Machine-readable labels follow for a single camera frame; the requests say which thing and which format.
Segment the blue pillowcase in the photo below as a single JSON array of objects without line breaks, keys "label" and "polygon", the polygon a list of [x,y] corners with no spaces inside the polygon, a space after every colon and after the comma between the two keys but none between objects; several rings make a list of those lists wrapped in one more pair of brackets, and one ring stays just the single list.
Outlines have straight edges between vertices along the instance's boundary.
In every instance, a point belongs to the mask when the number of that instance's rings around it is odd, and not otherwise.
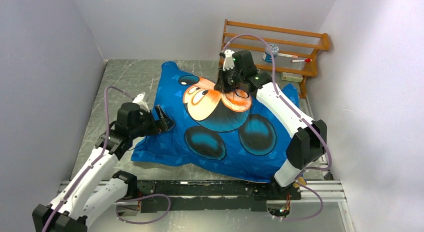
[{"label": "blue pillowcase", "polygon": [[[290,136],[279,120],[243,91],[223,94],[215,83],[162,65],[154,104],[175,126],[146,137],[131,160],[168,166],[193,163],[208,171],[253,182],[269,182],[286,160]],[[283,93],[299,107],[292,84]]]}]

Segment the cartoon eye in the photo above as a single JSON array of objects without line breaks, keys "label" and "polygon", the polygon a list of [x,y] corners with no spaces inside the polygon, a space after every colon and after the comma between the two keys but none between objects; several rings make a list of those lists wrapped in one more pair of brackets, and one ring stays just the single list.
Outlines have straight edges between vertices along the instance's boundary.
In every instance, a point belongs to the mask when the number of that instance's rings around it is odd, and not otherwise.
[{"label": "cartoon eye", "polygon": [[193,98],[193,104],[198,104],[198,102],[204,98],[204,96],[208,93],[208,90],[199,91]]},{"label": "cartoon eye", "polygon": [[187,76],[182,76],[179,78],[178,82],[185,86],[185,85],[194,85],[196,83],[199,82],[199,77],[195,76],[195,75],[187,75]]},{"label": "cartoon eye", "polygon": [[188,93],[189,93],[189,94],[192,94],[193,92],[195,92],[195,91],[197,91],[197,90],[200,90],[200,87],[193,87],[192,89],[190,89],[190,90],[188,91]]}]

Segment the wire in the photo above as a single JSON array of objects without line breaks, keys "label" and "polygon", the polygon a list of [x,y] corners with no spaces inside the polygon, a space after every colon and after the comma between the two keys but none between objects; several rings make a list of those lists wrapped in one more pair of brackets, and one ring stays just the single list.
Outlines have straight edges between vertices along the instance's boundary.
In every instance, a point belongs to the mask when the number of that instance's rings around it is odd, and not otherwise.
[{"label": "wire", "polygon": [[165,197],[168,200],[168,208],[166,209],[165,213],[163,215],[161,215],[160,217],[158,217],[157,219],[154,219],[152,221],[147,221],[147,222],[134,222],[134,221],[127,221],[122,219],[119,216],[119,212],[118,212],[118,207],[116,207],[116,218],[122,222],[128,223],[128,224],[133,224],[133,225],[147,225],[147,224],[151,224],[154,223],[156,221],[159,221],[161,219],[163,219],[165,216],[167,216],[167,214],[170,212],[171,209],[171,199],[169,198],[169,196],[164,195],[164,194],[153,194],[153,195],[149,195],[149,196],[143,196],[140,198],[135,198],[135,199],[130,199],[130,200],[123,200],[123,201],[117,201],[117,202],[130,202],[130,201],[140,201],[140,200],[145,200],[148,198],[153,198],[153,197]]},{"label": "wire", "polygon": [[143,144],[136,145],[136,146],[134,146],[133,148],[128,149],[128,151],[133,151],[133,150],[137,149],[138,147],[141,147],[142,145],[143,145]]},{"label": "wire", "polygon": [[65,196],[61,199],[61,201],[58,203],[58,205],[56,206],[56,208],[53,210],[53,212],[50,214],[50,216],[48,217],[44,227],[42,228],[42,232],[46,232],[47,229],[49,228],[50,223],[53,220],[53,217],[56,215],[56,213],[61,209],[61,207],[65,204],[65,202],[68,200],[69,196],[72,194],[72,192],[74,192],[75,188],[80,184],[81,180],[84,178],[84,176],[87,174],[87,172],[93,168],[94,164],[99,161],[103,154],[106,151],[106,146],[108,144],[108,139],[109,139],[109,133],[110,133],[110,126],[109,126],[109,107],[108,107],[108,98],[107,98],[107,94],[108,91],[110,89],[115,89],[123,94],[125,94],[127,97],[129,97],[131,100],[134,100],[134,98],[132,96],[130,96],[128,93],[124,92],[123,90],[116,88],[114,86],[108,86],[104,89],[104,93],[103,93],[103,97],[104,97],[104,114],[106,116],[106,137],[104,139],[104,143],[103,143],[103,149],[100,153],[99,156],[97,156],[89,166],[87,166],[82,172],[81,174],[74,180],[74,183],[72,184],[72,186],[69,188],[69,190],[67,191],[67,193],[65,194]]},{"label": "wire", "polygon": [[[231,42],[232,41],[234,41],[236,38],[238,38],[238,37],[241,37],[241,36],[252,36],[252,37],[255,37],[255,38],[257,38],[257,39],[259,39],[260,41],[262,41],[264,44],[265,44],[265,46],[267,47],[267,48],[270,48],[270,46],[268,45],[268,43],[264,40],[264,39],[262,39],[261,37],[258,37],[258,36],[256,36],[256,35],[252,35],[252,34],[239,34],[239,35],[237,35],[237,36],[235,36],[235,37],[233,37],[233,38],[231,38],[226,44],[225,44],[225,46],[223,47],[223,49],[222,49],[222,53],[224,53],[224,51],[225,51],[225,49],[231,44]],[[273,84],[273,86],[274,86],[274,90],[275,90],[275,93],[277,94],[277,96],[284,102],[284,104],[285,105],[287,105],[287,107],[289,107],[290,108],[290,110],[292,110],[293,111],[293,113],[294,114],[296,114],[296,116],[298,116],[311,130],[312,130],[312,132],[316,135],[316,137],[319,139],[319,141],[322,143],[322,145],[324,146],[324,153],[327,153],[327,155],[328,155],[328,166],[327,167],[324,167],[324,168],[321,168],[321,167],[305,167],[303,170],[301,170],[301,172],[295,177],[295,180],[297,180],[300,176],[302,176],[302,174],[305,172],[305,170],[308,170],[308,169],[311,169],[311,170],[320,170],[320,171],[327,171],[327,170],[329,170],[330,168],[331,168],[331,166],[332,166],[332,156],[331,156],[331,153],[330,153],[330,150],[329,150],[329,148],[328,148],[328,146],[327,146],[327,143],[324,141],[324,139],[322,138],[322,136],[318,133],[318,131],[316,131],[316,129],[310,124],[310,123],[308,123],[308,121],[306,121],[304,118],[302,118],[301,117],[301,115],[300,115],[300,113],[298,113],[284,98],[283,98],[283,96],[281,96],[281,95],[279,95],[279,93],[278,93],[278,89],[277,89],[277,83],[276,83],[276,62],[275,62],[275,57],[274,57],[274,55],[271,53],[271,60],[272,60],[272,84]],[[302,184],[300,184],[300,183],[298,183],[298,185],[300,185],[300,186],[302,186],[302,187],[304,187],[305,189],[307,189],[307,190],[309,190],[309,191],[311,191],[312,193],[314,193],[317,197],[318,197],[318,199],[319,199],[319,202],[320,202],[320,209],[319,209],[319,211],[317,212],[317,213],[315,213],[315,214],[313,214],[313,215],[311,215],[311,216],[307,216],[307,217],[303,217],[303,218],[293,218],[293,219],[290,219],[290,218],[282,218],[282,220],[285,220],[285,221],[303,221],[303,220],[308,220],[308,219],[310,219],[310,218],[313,218],[313,217],[315,217],[315,216],[317,216],[317,215],[319,215],[322,211],[323,211],[323,208],[324,208],[324,202],[323,202],[323,199],[321,198],[321,196],[319,196],[318,195],[318,193],[316,192],[316,191],[314,191],[314,190],[312,190],[311,188],[309,188],[309,187],[307,187],[307,186],[304,186],[304,185],[302,185]]]}]

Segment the small container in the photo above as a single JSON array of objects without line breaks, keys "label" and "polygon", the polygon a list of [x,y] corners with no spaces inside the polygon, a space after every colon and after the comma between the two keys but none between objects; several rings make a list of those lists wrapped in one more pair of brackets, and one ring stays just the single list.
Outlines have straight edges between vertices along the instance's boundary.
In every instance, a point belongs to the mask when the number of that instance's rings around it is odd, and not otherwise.
[{"label": "small container", "polygon": [[281,74],[281,80],[284,81],[292,81],[292,82],[301,82],[303,80],[303,76],[294,73],[283,72]]},{"label": "small container", "polygon": [[262,59],[265,62],[272,63],[273,59],[271,58],[271,54],[274,55],[274,59],[275,59],[277,57],[279,48],[278,48],[277,45],[274,45],[274,44],[269,44],[269,47],[271,48],[271,52],[270,52],[270,49],[268,47],[265,48],[265,51],[263,52]]}]

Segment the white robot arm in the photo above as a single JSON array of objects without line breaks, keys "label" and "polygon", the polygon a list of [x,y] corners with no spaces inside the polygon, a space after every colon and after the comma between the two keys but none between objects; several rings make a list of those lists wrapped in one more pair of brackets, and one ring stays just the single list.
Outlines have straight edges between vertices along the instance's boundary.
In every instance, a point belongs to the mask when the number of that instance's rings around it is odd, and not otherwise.
[{"label": "white robot arm", "polygon": [[140,94],[132,103],[124,103],[118,110],[117,120],[110,126],[114,125],[114,128],[110,129],[106,150],[103,151],[106,138],[103,134],[75,179],[48,206],[36,207],[32,213],[36,232],[43,231],[52,213],[54,215],[46,231],[86,232],[116,201],[139,197],[137,177],[124,171],[116,172],[104,190],[94,195],[93,191],[133,145],[133,139],[167,132],[174,126],[159,106],[155,107],[159,118],[155,120],[143,97],[144,94]]},{"label": "white robot arm", "polygon": [[287,159],[273,178],[279,186],[289,186],[302,169],[325,153],[324,146],[305,122],[312,125],[324,140],[327,138],[326,124],[322,120],[314,121],[297,108],[278,87],[274,87],[269,74],[258,73],[248,50],[226,50],[221,56],[225,59],[215,90],[228,93],[241,88],[249,92],[278,118],[290,135]]}]

